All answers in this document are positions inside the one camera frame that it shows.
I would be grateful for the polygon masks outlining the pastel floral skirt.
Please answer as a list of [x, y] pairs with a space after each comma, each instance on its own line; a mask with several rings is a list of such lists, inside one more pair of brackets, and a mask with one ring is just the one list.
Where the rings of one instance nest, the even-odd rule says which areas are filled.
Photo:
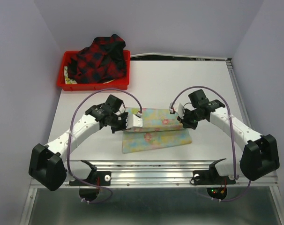
[[143, 127], [123, 132], [124, 154], [192, 143], [187, 129], [167, 109], [143, 108]]

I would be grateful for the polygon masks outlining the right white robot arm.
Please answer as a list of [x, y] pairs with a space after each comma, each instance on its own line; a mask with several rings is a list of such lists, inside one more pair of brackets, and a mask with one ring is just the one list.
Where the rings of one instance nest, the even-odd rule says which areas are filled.
[[255, 181], [280, 167], [277, 141], [272, 135], [262, 135], [254, 131], [232, 115], [223, 97], [210, 101], [203, 89], [189, 94], [193, 110], [175, 102], [169, 111], [177, 115], [183, 128], [196, 129], [198, 123], [206, 120], [221, 129], [231, 139], [232, 160], [220, 159], [209, 166], [208, 179], [218, 183], [224, 177], [236, 180], [244, 176]]

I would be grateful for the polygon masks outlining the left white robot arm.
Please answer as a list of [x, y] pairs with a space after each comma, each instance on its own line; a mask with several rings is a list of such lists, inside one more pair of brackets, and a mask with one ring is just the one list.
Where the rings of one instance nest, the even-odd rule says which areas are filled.
[[50, 191], [57, 190], [67, 178], [64, 164], [81, 143], [103, 127], [110, 126], [112, 132], [126, 129], [127, 112], [118, 114], [123, 100], [109, 95], [99, 105], [93, 105], [67, 130], [46, 145], [37, 144], [31, 152], [29, 175]]

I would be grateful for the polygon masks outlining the red plastic bin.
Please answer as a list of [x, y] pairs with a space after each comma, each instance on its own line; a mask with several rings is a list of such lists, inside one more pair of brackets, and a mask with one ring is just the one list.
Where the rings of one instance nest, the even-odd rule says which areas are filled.
[[59, 73], [57, 76], [56, 85], [59, 88], [62, 88], [64, 91], [95, 91], [95, 90], [102, 90], [106, 88], [117, 88], [121, 90], [127, 90], [129, 83], [130, 83], [130, 51], [124, 50], [124, 58], [127, 67], [126, 76], [112, 80], [106, 83], [90, 83], [90, 84], [77, 84], [69, 79], [67, 76], [67, 70], [65, 67], [68, 63], [71, 62], [71, 57], [75, 56], [78, 51], [66, 51], [62, 58], [62, 63], [60, 65]]

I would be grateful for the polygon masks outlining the red black plaid skirt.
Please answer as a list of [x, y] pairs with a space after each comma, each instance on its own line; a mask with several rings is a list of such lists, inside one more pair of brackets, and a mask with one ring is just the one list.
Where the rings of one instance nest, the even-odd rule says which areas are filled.
[[97, 37], [70, 58], [68, 77], [77, 84], [105, 83], [126, 76], [125, 41], [118, 35]]

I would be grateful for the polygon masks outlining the yellow floral cloth in bin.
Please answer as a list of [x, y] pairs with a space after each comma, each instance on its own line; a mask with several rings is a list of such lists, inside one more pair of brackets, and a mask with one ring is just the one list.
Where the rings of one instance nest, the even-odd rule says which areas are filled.
[[63, 71], [64, 71], [65, 84], [77, 84], [77, 82], [74, 79], [69, 78], [67, 66], [64, 66]]

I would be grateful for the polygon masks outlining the aluminium front rail frame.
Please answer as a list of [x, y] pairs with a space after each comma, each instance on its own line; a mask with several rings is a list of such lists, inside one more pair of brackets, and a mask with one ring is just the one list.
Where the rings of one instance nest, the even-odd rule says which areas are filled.
[[207, 186], [193, 185], [201, 161], [97, 161], [111, 173], [113, 196], [101, 204], [80, 200], [89, 187], [65, 182], [57, 191], [30, 184], [22, 225], [284, 225], [284, 207], [275, 173], [228, 185], [223, 202]]

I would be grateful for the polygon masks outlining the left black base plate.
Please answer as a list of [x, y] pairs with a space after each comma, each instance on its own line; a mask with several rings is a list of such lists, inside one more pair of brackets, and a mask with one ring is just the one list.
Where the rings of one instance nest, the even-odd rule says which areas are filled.
[[[83, 181], [97, 186], [110, 186], [111, 174], [110, 171], [91, 171], [88, 177], [83, 179]], [[71, 180], [68, 184], [71, 187], [87, 186], [87, 184], [82, 183], [79, 180]]]

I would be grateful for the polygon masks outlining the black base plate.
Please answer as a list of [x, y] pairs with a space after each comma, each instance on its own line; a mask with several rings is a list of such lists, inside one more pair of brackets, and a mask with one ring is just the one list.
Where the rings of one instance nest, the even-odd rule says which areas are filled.
[[[97, 186], [110, 186], [111, 174], [110, 171], [91, 171], [88, 177], [83, 179], [83, 181]], [[79, 180], [71, 180], [68, 184], [71, 187], [87, 186], [87, 184], [82, 183]]]
[[233, 185], [235, 180], [229, 179], [228, 176], [220, 176], [215, 170], [197, 170], [193, 171], [190, 184], [197, 185]]

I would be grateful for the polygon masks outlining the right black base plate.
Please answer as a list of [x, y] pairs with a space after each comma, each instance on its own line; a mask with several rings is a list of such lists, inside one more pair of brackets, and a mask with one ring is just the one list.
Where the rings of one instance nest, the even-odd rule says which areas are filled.
[[233, 185], [235, 180], [229, 179], [228, 176], [220, 176], [215, 170], [197, 170], [193, 171], [190, 184], [197, 185]]

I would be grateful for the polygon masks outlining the aluminium right rail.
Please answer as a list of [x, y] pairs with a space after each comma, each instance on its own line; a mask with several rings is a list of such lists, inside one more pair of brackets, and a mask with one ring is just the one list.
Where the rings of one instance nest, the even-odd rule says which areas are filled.
[[229, 60], [225, 60], [224, 63], [226, 64], [230, 79], [232, 81], [232, 85], [235, 92], [235, 98], [239, 105], [239, 117], [242, 118], [242, 121], [239, 121], [238, 118], [233, 115], [232, 126], [230, 124], [227, 124], [228, 128], [223, 129], [223, 131], [231, 138], [232, 158], [227, 159], [221, 165], [218, 165], [218, 167], [228, 170], [230, 174], [241, 174], [241, 157], [238, 154], [239, 151], [235, 147], [236, 145], [242, 149], [242, 153], [244, 156], [242, 163], [247, 163], [251, 155], [249, 155], [249, 149], [246, 149], [246, 147], [252, 149], [254, 147], [254, 144], [256, 144], [258, 146], [258, 149], [264, 154], [266, 154], [266, 156], [262, 157], [262, 165], [265, 165], [267, 157], [274, 156], [275, 158], [278, 158], [277, 143], [273, 136], [262, 135], [252, 130], [246, 107], [244, 105], [238, 87], [238, 83], [234, 74], [232, 63]]

